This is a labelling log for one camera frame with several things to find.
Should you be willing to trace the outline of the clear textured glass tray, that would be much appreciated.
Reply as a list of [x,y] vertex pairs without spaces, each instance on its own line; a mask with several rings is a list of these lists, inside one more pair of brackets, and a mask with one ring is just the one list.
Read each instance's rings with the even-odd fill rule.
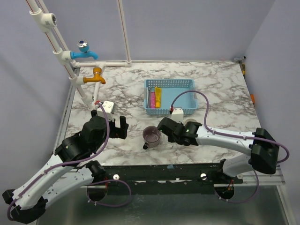
[[159,143],[158,146],[164,145],[164,144],[167,144],[167,143],[168,143],[167,138],[166,138],[166,137],[162,138],[162,133],[161,133],[160,143]]

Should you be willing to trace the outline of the purple mug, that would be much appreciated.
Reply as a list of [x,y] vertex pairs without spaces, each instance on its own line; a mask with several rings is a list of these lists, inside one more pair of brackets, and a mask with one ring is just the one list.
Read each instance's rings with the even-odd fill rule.
[[144,145],[143,149],[155,148],[160,143],[161,132],[155,126],[148,126],[143,130],[142,133]]

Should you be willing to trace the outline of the light blue perforated basket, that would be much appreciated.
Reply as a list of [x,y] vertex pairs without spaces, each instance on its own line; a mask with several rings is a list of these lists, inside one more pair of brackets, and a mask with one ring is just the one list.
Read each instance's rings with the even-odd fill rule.
[[[151,92],[155,91],[155,87],[162,89],[161,107],[147,108],[147,88],[151,88]],[[164,116],[169,114],[172,102],[175,102],[174,108],[181,108],[185,115],[191,115],[198,108],[198,101],[195,90],[195,82],[193,79],[146,79],[144,81],[144,100],[143,106],[147,115]]]

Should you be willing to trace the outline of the yellow mug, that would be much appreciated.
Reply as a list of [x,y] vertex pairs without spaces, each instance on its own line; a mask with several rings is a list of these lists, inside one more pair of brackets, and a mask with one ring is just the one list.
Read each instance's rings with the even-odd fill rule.
[[195,123],[197,123],[198,121],[195,120],[195,119],[187,119],[187,120],[184,121],[184,126],[185,126],[188,122],[195,122]]

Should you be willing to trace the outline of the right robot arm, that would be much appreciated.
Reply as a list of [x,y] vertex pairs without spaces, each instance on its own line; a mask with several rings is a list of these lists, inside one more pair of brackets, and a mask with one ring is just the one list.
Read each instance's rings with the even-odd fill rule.
[[255,132],[234,132],[205,127],[194,121],[183,124],[170,118],[163,118],[157,128],[168,137],[170,143],[215,146],[241,153],[221,161],[221,169],[215,174],[217,181],[222,184],[252,170],[269,175],[276,172],[279,145],[263,128],[257,128]]

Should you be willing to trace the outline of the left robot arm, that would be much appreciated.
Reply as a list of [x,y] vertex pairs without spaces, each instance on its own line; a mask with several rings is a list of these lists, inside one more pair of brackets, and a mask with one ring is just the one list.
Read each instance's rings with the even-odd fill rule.
[[99,117],[96,110],[91,111],[91,119],[82,130],[64,139],[27,183],[2,194],[9,205],[7,218],[31,223],[41,217],[59,195],[106,181],[106,172],[94,157],[104,150],[109,138],[126,139],[128,127],[124,116],[120,116],[120,127],[116,127],[114,120],[109,121],[107,116]]

